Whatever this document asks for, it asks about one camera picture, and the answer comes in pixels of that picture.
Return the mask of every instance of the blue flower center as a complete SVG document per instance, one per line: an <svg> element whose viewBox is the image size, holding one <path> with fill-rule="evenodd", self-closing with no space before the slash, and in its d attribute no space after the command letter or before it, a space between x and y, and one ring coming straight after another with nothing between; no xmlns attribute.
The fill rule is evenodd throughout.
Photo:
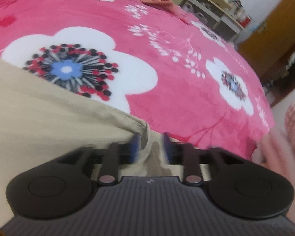
<svg viewBox="0 0 295 236"><path fill-rule="evenodd" d="M62 80L69 80L71 77L82 76L82 65L80 63L74 63L69 59L64 61L55 62L51 65L51 74L56 75Z"/></svg>
<svg viewBox="0 0 295 236"><path fill-rule="evenodd" d="M222 71L222 83L233 92L241 101L245 101L246 95L242 91L240 83L237 81L235 75Z"/></svg>

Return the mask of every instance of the black and red dotted flower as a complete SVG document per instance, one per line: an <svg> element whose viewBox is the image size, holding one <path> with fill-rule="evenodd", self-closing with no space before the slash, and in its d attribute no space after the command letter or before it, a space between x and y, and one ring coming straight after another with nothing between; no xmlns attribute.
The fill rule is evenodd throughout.
<svg viewBox="0 0 295 236"><path fill-rule="evenodd" d="M24 69L71 92L88 98L98 95L108 101L112 93L107 80L114 79L117 67L107 62L103 52L80 44L61 44L40 48Z"/></svg>

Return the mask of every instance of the small logo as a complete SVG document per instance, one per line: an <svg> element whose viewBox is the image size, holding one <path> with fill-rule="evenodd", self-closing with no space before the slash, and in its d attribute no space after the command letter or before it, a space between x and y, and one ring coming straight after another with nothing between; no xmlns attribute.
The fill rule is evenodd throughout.
<svg viewBox="0 0 295 236"><path fill-rule="evenodd" d="M154 180L153 179L150 179L150 180L147 180L146 181L148 184L152 184L153 182L154 182Z"/></svg>

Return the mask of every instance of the ribbed black surface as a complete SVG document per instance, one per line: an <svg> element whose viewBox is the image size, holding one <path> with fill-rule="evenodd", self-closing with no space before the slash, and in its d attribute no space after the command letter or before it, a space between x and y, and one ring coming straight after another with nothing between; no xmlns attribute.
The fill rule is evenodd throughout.
<svg viewBox="0 0 295 236"><path fill-rule="evenodd" d="M246 221L210 203L201 188L176 177L124 177L102 187L82 210L52 221L15 217L6 236L289 236L295 226L284 217Z"/></svg>

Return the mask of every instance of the pink bedspread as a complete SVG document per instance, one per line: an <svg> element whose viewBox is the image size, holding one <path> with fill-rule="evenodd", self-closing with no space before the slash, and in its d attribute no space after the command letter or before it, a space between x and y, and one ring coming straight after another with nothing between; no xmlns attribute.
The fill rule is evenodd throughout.
<svg viewBox="0 0 295 236"><path fill-rule="evenodd" d="M245 60L139 0L0 0L0 57L200 148L249 158L274 125Z"/></svg>

